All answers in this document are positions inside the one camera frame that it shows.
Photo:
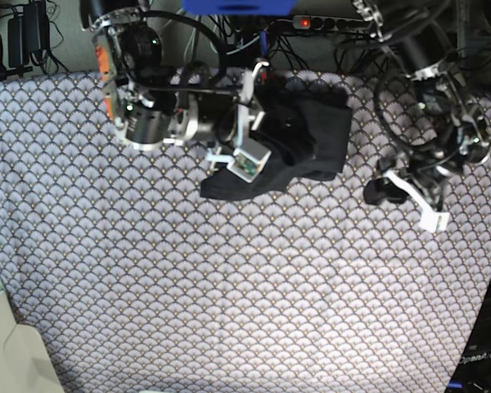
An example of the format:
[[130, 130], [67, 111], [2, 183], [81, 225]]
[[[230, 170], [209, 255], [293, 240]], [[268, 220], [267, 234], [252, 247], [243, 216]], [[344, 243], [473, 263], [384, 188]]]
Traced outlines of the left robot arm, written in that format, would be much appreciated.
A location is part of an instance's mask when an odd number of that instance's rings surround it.
[[[452, 61], [453, 46], [438, 22], [448, 1], [354, 1], [356, 12], [368, 24], [370, 49], [380, 49], [394, 58], [401, 71], [388, 70], [376, 84], [373, 106], [390, 140], [407, 161], [403, 169], [395, 158], [379, 160], [377, 176], [363, 190], [364, 201], [378, 206], [397, 205], [412, 193], [391, 179], [396, 175], [427, 205], [440, 212], [451, 177], [465, 165], [485, 162], [491, 151], [491, 134], [484, 113], [473, 101], [466, 83], [457, 77]], [[405, 141], [385, 119], [381, 94], [399, 76], [412, 85], [425, 115], [439, 120], [435, 137], [423, 144]]]

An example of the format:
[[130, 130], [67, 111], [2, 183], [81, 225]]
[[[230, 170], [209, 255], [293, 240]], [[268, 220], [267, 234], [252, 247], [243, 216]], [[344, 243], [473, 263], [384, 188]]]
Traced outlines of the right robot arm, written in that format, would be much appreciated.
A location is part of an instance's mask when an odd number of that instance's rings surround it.
[[[213, 162], [254, 159], [258, 145], [251, 136], [265, 116], [255, 97], [255, 80], [267, 61], [243, 73], [241, 88], [219, 88], [227, 73], [227, 53], [219, 37], [198, 20], [152, 11], [146, 1], [82, 1], [79, 10], [83, 29], [93, 34], [107, 113], [122, 142], [142, 151], [165, 143], [206, 142]], [[217, 72], [196, 60], [181, 74], [163, 65], [162, 42], [148, 25], [150, 18], [188, 25], [205, 36], [218, 54]]]

